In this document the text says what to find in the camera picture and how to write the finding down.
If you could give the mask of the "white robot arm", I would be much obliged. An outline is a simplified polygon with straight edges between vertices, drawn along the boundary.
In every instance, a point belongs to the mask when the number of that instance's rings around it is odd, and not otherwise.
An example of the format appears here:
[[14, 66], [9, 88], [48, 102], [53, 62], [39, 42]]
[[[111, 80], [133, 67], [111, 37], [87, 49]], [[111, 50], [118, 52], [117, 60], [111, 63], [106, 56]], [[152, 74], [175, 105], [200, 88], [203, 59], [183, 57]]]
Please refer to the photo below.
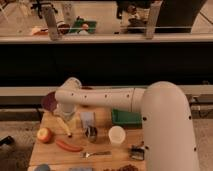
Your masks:
[[144, 120], [146, 171], [200, 171], [189, 102], [171, 82], [147, 88], [86, 90], [71, 77], [58, 87], [55, 99], [66, 114], [76, 104], [139, 113]]

